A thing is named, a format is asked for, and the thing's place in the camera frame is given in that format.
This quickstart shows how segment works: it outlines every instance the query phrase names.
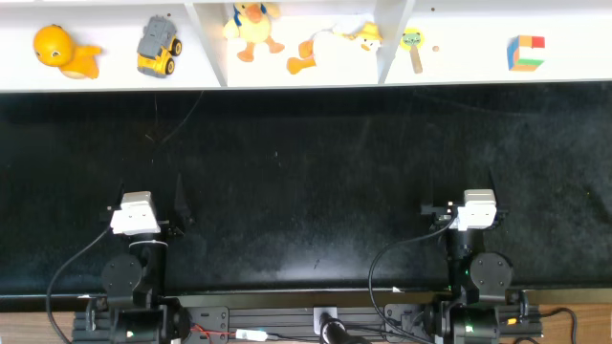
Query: toy truck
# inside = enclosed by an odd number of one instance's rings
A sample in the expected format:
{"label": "toy truck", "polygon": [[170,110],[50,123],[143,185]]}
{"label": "toy truck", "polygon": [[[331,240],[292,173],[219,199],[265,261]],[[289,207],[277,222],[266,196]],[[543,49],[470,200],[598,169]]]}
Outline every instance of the toy truck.
{"label": "toy truck", "polygon": [[153,16],[138,45],[138,70],[156,77],[171,75],[175,68],[172,56],[178,56],[182,50],[174,24],[162,16]]}

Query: green block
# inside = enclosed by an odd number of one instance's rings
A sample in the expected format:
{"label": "green block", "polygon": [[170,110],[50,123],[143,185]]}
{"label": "green block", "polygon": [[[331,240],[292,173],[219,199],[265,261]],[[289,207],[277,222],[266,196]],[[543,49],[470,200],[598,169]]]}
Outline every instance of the green block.
{"label": "green block", "polygon": [[516,61],[517,65],[523,66],[539,66],[542,63],[544,63],[544,60],[534,60],[529,58],[519,58],[518,61]]}

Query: yellow hat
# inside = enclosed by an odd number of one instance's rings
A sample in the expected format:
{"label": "yellow hat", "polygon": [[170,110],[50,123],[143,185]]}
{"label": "yellow hat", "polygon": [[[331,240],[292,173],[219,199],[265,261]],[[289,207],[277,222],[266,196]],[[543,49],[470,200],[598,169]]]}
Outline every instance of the yellow hat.
{"label": "yellow hat", "polygon": [[379,35],[379,27],[372,22],[363,24],[363,29],[361,29],[361,31],[357,32],[355,35],[365,39],[383,40],[383,38]]}

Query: colorful toy cube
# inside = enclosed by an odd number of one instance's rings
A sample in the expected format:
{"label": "colorful toy cube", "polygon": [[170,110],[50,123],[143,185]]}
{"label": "colorful toy cube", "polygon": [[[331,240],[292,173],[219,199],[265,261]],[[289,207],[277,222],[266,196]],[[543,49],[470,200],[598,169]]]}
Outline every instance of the colorful toy cube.
{"label": "colorful toy cube", "polygon": [[533,72],[544,63],[544,37],[519,35],[508,46],[511,71]]}

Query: metal bracket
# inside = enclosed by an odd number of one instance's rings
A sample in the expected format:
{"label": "metal bracket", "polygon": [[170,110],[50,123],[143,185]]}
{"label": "metal bracket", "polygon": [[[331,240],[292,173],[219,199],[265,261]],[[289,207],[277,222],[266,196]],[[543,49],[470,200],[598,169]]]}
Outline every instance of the metal bracket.
{"label": "metal bracket", "polygon": [[189,307],[191,323],[202,326],[203,329],[218,333],[198,333],[192,331],[185,344],[214,343],[224,344],[228,342],[230,330],[230,310],[227,307]]}
{"label": "metal bracket", "polygon": [[[421,338],[429,338],[423,326],[420,326],[420,322],[423,321],[424,310],[425,305],[388,304],[384,306],[384,315],[388,319],[392,319],[392,322],[402,324],[402,326],[398,327],[407,333],[411,333]],[[397,333],[397,331],[391,329],[391,327],[386,324],[384,324],[384,329],[387,332]],[[390,343],[405,342],[404,338],[392,335],[388,335],[386,340]]]}
{"label": "metal bracket", "polygon": [[338,308],[336,307],[314,307],[313,327],[316,335],[321,335],[321,316],[328,313],[331,317],[338,319]]}

